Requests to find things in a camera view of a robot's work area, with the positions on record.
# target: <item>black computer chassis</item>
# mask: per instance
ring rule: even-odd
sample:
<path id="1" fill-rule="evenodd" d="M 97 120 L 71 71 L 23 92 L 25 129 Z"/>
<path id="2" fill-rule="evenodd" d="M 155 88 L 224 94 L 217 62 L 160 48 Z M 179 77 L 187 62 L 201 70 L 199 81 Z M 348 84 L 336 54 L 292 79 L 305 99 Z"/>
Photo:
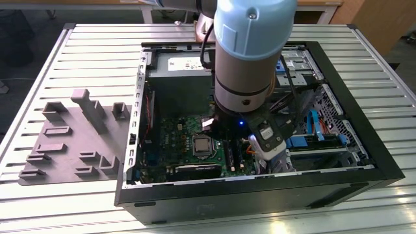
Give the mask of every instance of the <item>black computer chassis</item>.
<path id="1" fill-rule="evenodd" d="M 163 43 L 163 45 L 175 47 L 195 43 L 177 42 Z M 371 158 L 367 164 L 373 164 L 376 168 L 331 173 L 301 173 L 280 177 L 264 176 L 260 179 L 240 181 L 221 182 L 217 180 L 211 183 L 121 189 L 121 164 L 115 206 L 123 207 L 144 224 L 333 206 L 369 188 L 384 187 L 404 178 L 319 43 L 313 41 L 287 43 L 289 46 L 299 44 L 308 49 L 341 109 L 347 113 L 344 117 L 352 124 Z M 145 43 L 143 47 L 160 45 L 160 43 Z"/>

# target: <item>robotic arm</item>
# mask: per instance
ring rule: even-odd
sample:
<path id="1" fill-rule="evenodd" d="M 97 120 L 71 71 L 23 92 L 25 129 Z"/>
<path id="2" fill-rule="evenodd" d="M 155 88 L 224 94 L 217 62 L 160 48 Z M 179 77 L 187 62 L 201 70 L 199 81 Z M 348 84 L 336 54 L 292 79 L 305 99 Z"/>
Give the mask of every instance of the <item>robotic arm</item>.
<path id="1" fill-rule="evenodd" d="M 203 129 L 213 138 L 233 138 L 244 135 L 241 126 L 233 127 L 243 123 L 253 133 L 249 136 L 253 148 L 264 159 L 272 158 L 287 146 L 264 101 L 273 89 L 276 63 L 291 35 L 297 1 L 141 1 L 213 18 L 217 110 L 203 122 Z"/>

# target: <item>power supply label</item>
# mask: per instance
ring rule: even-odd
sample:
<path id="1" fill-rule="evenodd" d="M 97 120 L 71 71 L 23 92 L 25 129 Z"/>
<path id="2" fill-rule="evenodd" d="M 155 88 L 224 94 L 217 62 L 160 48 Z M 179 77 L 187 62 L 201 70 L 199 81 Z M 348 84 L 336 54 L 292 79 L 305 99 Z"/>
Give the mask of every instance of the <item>power supply label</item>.
<path id="1" fill-rule="evenodd" d="M 200 57 L 169 58 L 168 71 L 203 70 Z"/>

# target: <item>metal ventilation grille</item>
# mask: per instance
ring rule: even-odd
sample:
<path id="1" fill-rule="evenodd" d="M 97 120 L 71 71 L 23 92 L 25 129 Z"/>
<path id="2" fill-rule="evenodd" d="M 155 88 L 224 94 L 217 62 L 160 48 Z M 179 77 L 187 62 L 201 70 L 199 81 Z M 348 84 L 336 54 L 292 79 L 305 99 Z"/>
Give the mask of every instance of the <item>metal ventilation grille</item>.
<path id="1" fill-rule="evenodd" d="M 368 158 L 367 152 L 363 148 L 363 144 L 357 138 L 357 135 L 351 127 L 349 121 L 336 119 L 336 116 L 343 115 L 343 110 L 337 104 L 335 96 L 332 95 L 328 85 L 323 85 L 323 88 L 317 89 L 315 92 L 315 98 L 308 104 L 307 110 L 316 110 L 319 116 L 323 118 L 331 133 L 339 133 L 347 136 L 349 140 L 349 148 L 357 149 L 359 158 Z M 307 117 L 304 121 L 299 124 L 299 132 L 307 133 Z"/>

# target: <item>slotted metal tabletop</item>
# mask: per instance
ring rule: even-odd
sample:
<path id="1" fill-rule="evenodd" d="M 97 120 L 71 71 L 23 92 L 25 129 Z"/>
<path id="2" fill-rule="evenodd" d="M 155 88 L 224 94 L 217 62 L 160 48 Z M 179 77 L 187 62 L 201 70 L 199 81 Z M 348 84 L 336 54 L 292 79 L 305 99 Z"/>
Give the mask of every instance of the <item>slotted metal tabletop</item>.
<path id="1" fill-rule="evenodd" d="M 72 90 L 88 88 L 103 106 L 131 104 L 140 43 L 193 40 L 193 25 L 77 24 L 63 30 L 0 145 L 0 233 L 416 233 L 416 98 L 361 33 L 345 25 L 296 25 L 291 40 L 320 42 L 405 179 L 331 208 L 151 227 L 113 206 L 115 180 L 17 184 L 45 103 L 75 106 Z"/>

